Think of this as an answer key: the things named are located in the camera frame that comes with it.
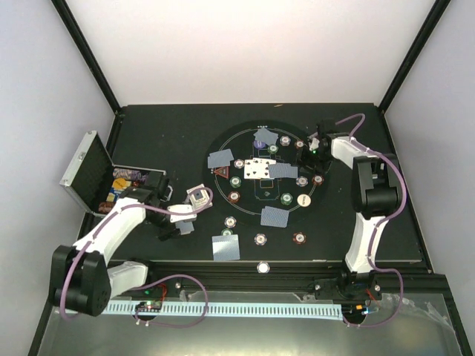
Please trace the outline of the red triangular dealer button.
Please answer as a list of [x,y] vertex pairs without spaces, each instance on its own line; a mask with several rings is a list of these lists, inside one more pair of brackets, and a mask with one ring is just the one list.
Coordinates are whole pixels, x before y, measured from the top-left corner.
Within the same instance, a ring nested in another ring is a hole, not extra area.
[[214,170],[214,175],[218,176],[218,177],[222,177],[224,179],[228,179],[229,178],[229,166],[223,166],[223,167],[216,168]]

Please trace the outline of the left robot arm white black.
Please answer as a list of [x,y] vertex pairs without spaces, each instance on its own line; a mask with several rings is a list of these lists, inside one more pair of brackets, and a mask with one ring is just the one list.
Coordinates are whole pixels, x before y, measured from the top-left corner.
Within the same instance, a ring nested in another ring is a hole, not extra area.
[[158,221],[174,223],[192,212],[189,204],[161,206],[167,185],[152,183],[130,186],[119,196],[112,210],[82,239],[73,245],[59,246],[53,253],[49,301],[59,308],[65,320],[78,314],[101,314],[112,297],[130,289],[143,296],[159,288],[159,277],[145,263],[126,261],[108,266],[125,238],[151,212]]

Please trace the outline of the dealt blue card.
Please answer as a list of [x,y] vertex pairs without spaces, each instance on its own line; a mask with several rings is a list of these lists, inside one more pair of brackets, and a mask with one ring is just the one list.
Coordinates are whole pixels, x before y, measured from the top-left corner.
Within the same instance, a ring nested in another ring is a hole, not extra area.
[[264,143],[265,145],[274,145],[277,142],[278,137],[279,135],[273,132],[273,135],[271,137],[261,142]]
[[239,238],[236,234],[212,237],[213,260],[218,262],[240,259]]
[[208,168],[220,168],[229,166],[229,163],[233,158],[228,158],[227,156],[208,156],[207,167]]
[[289,211],[266,206],[261,211],[261,225],[286,228],[289,221]]

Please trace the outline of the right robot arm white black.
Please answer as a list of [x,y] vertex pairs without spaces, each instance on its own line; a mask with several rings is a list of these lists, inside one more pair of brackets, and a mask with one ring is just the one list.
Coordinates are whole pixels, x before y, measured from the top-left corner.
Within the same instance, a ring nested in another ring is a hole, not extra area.
[[359,274],[375,271],[376,252],[384,227],[398,216],[407,201],[407,189],[394,155],[384,155],[360,143],[354,132],[338,132],[337,122],[320,121],[316,132],[298,149],[300,168],[323,177],[334,161],[352,170],[350,198],[356,213],[350,249],[345,263],[350,273],[339,277],[338,292],[347,299],[364,290]]

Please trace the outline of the red poker chip stack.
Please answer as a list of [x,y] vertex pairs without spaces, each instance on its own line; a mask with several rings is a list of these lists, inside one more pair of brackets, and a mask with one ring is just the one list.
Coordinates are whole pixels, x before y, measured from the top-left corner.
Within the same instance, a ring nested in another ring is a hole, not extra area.
[[307,241],[307,237],[304,233],[297,232],[293,234],[292,240],[295,244],[302,245]]

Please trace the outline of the blue poker chip stack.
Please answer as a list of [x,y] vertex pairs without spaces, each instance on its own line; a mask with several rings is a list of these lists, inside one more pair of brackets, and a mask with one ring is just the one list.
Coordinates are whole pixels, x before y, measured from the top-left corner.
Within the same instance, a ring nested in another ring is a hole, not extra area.
[[265,245],[267,242],[267,238],[265,234],[256,234],[254,238],[255,244],[262,246]]

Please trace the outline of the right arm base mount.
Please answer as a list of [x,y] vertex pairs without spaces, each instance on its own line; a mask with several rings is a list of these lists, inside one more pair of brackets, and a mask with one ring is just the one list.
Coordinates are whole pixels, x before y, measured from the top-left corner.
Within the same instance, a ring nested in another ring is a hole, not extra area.
[[316,277],[313,289],[317,300],[339,304],[342,316],[352,324],[362,324],[366,316],[377,312],[381,306],[381,292],[372,272],[356,274],[340,270]]

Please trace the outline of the red chip mat top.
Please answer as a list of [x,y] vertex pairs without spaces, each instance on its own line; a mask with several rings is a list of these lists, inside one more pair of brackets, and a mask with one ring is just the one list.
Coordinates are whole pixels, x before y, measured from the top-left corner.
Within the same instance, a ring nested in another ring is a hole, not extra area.
[[295,142],[295,148],[296,148],[297,150],[302,149],[304,146],[305,146],[305,143],[304,143],[302,140],[297,140],[297,141]]

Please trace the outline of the purple round blind button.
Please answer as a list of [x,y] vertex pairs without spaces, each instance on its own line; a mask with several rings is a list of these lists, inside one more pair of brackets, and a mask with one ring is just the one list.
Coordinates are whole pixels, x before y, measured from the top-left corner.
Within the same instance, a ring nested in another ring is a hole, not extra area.
[[254,141],[253,146],[257,149],[262,149],[265,147],[265,144],[263,144],[261,141]]

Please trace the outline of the white round blind button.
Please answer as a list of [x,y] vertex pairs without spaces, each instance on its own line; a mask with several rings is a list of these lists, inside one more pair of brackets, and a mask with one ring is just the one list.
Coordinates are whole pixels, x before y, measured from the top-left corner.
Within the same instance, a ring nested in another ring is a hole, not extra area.
[[297,198],[297,203],[299,206],[306,208],[311,205],[311,197],[307,194],[300,194]]

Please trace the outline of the dealt blue card top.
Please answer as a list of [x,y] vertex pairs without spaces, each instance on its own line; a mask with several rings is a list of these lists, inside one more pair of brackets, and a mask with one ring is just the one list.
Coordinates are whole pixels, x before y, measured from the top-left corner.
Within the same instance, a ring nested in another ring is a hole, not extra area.
[[278,137],[279,135],[273,132],[273,135],[271,137],[261,142],[264,143],[265,145],[274,145],[277,142]]

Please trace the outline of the blue playing card deck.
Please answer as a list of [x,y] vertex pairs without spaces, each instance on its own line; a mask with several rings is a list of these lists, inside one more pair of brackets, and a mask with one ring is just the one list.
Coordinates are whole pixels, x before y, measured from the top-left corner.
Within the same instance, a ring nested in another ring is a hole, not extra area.
[[179,221],[175,223],[176,228],[179,230],[180,235],[188,235],[194,231],[193,222]]

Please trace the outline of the white chip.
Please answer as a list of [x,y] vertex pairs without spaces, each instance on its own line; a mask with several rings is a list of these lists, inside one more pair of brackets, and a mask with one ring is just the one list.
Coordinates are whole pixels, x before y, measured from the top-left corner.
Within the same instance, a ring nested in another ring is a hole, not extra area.
[[259,274],[266,274],[266,273],[269,273],[270,271],[270,266],[267,262],[264,262],[264,261],[260,261],[258,264],[257,264],[257,271]]

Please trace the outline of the green poker chip stack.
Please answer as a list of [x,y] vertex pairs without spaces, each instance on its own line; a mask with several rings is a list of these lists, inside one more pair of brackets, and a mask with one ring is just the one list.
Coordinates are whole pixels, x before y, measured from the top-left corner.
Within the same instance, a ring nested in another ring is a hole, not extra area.
[[229,236],[229,235],[233,235],[233,231],[232,229],[229,229],[229,228],[225,228],[221,231],[221,234],[223,236]]

